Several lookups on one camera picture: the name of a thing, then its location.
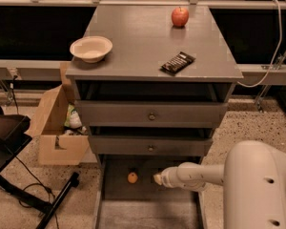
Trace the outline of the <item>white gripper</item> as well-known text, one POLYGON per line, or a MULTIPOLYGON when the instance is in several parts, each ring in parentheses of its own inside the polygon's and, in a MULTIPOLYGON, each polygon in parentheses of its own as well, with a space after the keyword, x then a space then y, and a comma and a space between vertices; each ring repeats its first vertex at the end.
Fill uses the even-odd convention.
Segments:
POLYGON ((179 186, 179 178, 177 176, 177 168, 169 167, 163 170, 160 174, 155 174, 153 180, 158 185, 163 185, 168 188, 177 188, 179 186))

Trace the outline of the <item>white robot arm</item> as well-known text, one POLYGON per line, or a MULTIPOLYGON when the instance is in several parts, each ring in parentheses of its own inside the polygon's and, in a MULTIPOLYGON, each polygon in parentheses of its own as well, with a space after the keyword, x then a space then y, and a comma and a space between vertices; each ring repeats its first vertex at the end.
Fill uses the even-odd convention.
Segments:
POLYGON ((286 154, 263 142, 237 143, 221 165, 183 162, 153 179, 195 192, 221 185, 224 229, 286 229, 286 154))

